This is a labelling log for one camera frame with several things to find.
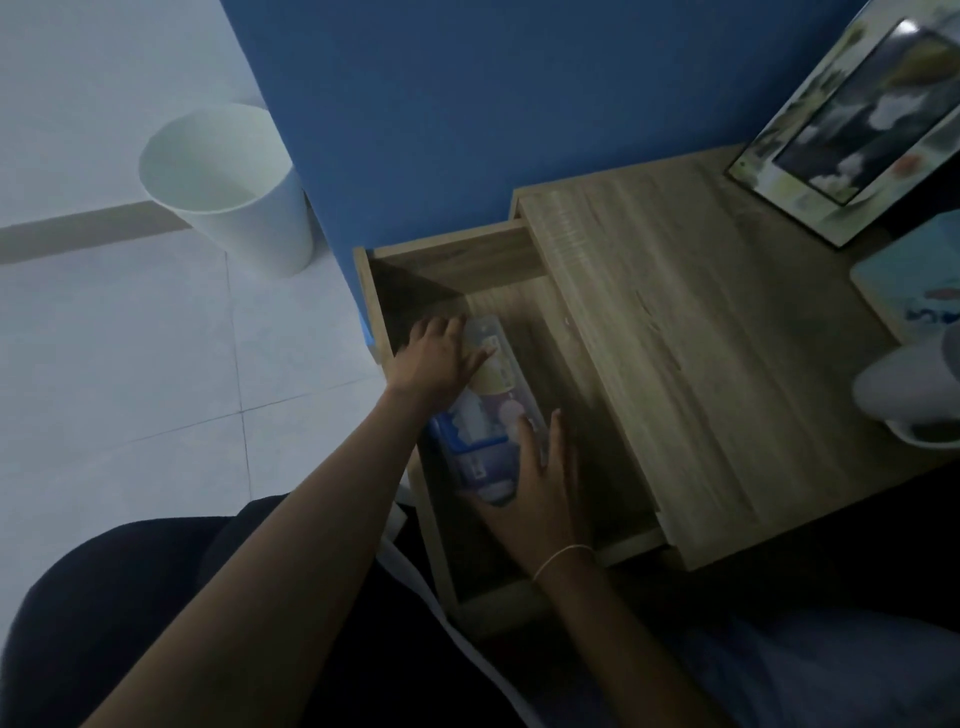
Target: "photo frame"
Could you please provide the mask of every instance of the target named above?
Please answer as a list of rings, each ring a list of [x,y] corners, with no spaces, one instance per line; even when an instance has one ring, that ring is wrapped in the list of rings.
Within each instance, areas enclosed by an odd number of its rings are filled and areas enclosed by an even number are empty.
[[[849,243],[960,150],[960,0],[873,0],[729,177]]]

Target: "hand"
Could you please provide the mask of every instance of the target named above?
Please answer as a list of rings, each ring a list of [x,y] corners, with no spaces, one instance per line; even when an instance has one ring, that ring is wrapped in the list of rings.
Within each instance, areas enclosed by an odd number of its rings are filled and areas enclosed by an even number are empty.
[[[476,494],[466,495],[490,531],[533,576],[547,559],[564,546],[590,545],[587,522],[580,507],[577,452],[567,442],[564,416],[558,409],[550,420],[550,454],[546,468],[540,466],[540,449],[533,426],[526,417],[516,421],[520,440],[520,476],[516,497],[507,505],[489,505]],[[546,575],[563,562],[590,558],[585,549],[572,548],[544,570]]]
[[[492,352],[463,353],[466,316],[420,319],[387,372],[386,394],[409,399],[425,418],[449,409]]]

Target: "wooden furniture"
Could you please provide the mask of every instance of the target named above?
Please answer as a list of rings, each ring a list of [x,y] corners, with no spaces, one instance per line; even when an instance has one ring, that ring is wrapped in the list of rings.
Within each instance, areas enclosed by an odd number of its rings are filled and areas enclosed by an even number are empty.
[[[540,407],[577,427],[607,564],[668,543],[695,569],[945,459],[855,410],[894,342],[852,253],[723,177],[737,150],[521,188],[509,222],[355,252],[387,367],[426,313],[500,316]],[[451,617],[483,636],[542,608],[428,436],[409,475]]]

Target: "drawer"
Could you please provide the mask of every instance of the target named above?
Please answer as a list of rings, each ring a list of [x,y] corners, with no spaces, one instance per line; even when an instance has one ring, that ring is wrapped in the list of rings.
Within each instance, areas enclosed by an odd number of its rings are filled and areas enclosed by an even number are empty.
[[[425,315],[496,314],[541,411],[561,407],[572,426],[601,563],[665,543],[593,362],[523,220],[358,248],[354,256],[381,365],[389,367]],[[408,475],[437,593],[454,623],[482,638],[545,611],[539,591],[456,497],[425,432]]]

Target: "floor tile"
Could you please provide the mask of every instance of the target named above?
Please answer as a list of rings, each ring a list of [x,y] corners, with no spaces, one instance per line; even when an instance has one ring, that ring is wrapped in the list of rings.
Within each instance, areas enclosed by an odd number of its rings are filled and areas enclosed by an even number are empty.
[[[226,256],[198,233],[0,266],[0,473],[239,408]]]
[[[289,279],[258,279],[233,258],[228,267],[243,409],[378,373],[356,303],[324,242]]]
[[[0,640],[23,595],[61,556],[122,523],[228,516],[250,499],[240,415],[3,480]]]
[[[244,412],[253,497],[300,485],[363,422],[383,386],[374,376]]]

